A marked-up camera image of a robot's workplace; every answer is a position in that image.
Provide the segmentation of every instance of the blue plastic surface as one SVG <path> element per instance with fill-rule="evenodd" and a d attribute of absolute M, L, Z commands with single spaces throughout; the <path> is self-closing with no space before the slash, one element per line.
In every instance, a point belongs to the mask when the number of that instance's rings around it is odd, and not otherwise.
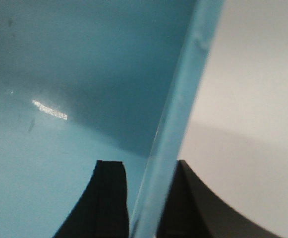
<path fill-rule="evenodd" d="M 51 237 L 96 160 L 124 162 L 151 237 L 220 5 L 0 0 L 0 238 Z"/>

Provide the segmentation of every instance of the scratch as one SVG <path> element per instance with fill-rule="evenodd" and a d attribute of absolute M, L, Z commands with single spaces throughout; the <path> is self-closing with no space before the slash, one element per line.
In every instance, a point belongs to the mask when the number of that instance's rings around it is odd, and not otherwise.
<path fill-rule="evenodd" d="M 28 133 L 31 132 L 31 130 L 34 128 L 34 126 L 35 126 L 35 119 L 33 118 L 33 119 L 31 120 L 31 123 L 30 123 L 29 129 L 28 129 Z"/>

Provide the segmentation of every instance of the white surface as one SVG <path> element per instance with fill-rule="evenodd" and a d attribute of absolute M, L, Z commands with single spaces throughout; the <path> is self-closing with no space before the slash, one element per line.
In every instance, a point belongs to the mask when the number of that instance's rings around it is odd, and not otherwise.
<path fill-rule="evenodd" d="M 288 0 L 228 0 L 180 159 L 288 238 Z"/>

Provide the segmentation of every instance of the curved black edge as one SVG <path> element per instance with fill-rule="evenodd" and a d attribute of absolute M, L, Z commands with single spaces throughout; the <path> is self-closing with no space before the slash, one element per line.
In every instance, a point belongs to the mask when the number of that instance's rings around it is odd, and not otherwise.
<path fill-rule="evenodd" d="M 54 238 L 128 238 L 126 201 L 122 162 L 97 161 L 89 184 Z"/>
<path fill-rule="evenodd" d="M 179 191 L 182 193 L 181 196 L 176 195 Z M 181 230 L 182 236 L 169 233 L 175 230 Z M 280 238 L 223 202 L 183 160 L 178 162 L 157 237 Z"/>

